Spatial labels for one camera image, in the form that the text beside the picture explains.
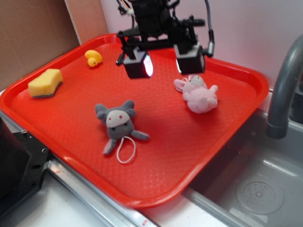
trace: red tray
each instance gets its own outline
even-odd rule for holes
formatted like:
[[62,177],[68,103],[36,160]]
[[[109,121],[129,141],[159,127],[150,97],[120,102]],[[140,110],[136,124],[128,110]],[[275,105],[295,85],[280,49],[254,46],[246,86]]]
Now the red tray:
[[[89,49],[103,56],[96,68],[84,57]],[[124,67],[115,64],[120,53],[115,35],[93,39],[10,86],[0,97],[0,109],[116,201],[152,207],[185,189],[262,103],[269,87],[256,71],[207,59],[201,76],[209,87],[218,85],[219,104],[196,114],[174,87],[174,79],[183,76],[173,50],[150,52],[150,79],[129,79]],[[63,84],[51,98],[31,98],[28,82],[48,68],[61,69]],[[135,139],[135,159],[122,165],[116,149],[108,157],[102,154],[108,137],[94,107],[102,103],[111,108],[127,99],[135,102],[135,129],[148,133],[150,140]],[[132,152],[131,142],[125,142],[124,160]]]

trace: gray plush cat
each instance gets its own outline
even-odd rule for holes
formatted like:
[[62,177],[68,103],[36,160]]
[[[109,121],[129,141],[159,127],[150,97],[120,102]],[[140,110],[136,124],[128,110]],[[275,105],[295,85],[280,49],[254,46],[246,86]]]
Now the gray plush cat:
[[105,155],[110,154],[115,148],[117,141],[123,137],[131,135],[140,140],[148,140],[150,138],[148,134],[134,129],[134,124],[131,120],[136,115],[133,100],[127,100],[122,106],[110,109],[107,109],[102,104],[97,104],[95,111],[97,118],[107,126],[109,141],[103,150]]

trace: sink basin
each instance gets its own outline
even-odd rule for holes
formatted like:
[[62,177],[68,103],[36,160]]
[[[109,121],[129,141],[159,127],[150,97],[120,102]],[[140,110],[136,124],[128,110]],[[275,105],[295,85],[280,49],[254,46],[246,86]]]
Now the sink basin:
[[303,127],[291,121],[284,139],[270,139],[266,117],[257,110],[190,188],[237,226],[303,226]]

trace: sponge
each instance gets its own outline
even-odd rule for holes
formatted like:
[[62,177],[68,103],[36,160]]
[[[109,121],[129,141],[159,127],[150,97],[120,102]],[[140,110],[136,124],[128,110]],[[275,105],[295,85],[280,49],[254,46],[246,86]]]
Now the sponge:
[[62,82],[63,78],[60,70],[47,69],[39,77],[28,83],[28,91],[34,98],[51,97]]

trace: pink plush bunny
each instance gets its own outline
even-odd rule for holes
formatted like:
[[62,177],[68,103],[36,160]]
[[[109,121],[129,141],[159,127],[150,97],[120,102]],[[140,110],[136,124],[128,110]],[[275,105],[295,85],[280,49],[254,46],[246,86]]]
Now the pink plush bunny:
[[210,89],[199,75],[189,75],[188,79],[176,79],[174,81],[177,91],[183,92],[183,99],[187,101],[189,109],[197,114],[206,113],[218,105],[217,85]]

